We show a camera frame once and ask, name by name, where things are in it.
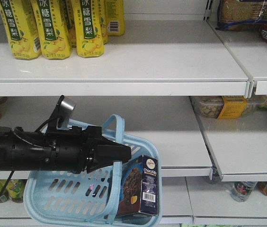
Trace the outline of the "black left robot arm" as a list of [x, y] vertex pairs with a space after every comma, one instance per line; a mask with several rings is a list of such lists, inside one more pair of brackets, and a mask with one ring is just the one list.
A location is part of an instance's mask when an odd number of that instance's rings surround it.
[[98, 126], [44, 133], [0, 127], [0, 171], [91, 173], [130, 159], [130, 147], [105, 138]]

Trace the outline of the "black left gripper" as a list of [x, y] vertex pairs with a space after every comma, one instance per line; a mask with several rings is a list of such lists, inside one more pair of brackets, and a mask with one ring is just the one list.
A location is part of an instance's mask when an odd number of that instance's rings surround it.
[[48, 145], [44, 155], [45, 170], [92, 173], [117, 161], [126, 163], [132, 157], [129, 146], [104, 138], [98, 126], [46, 130], [44, 137]]

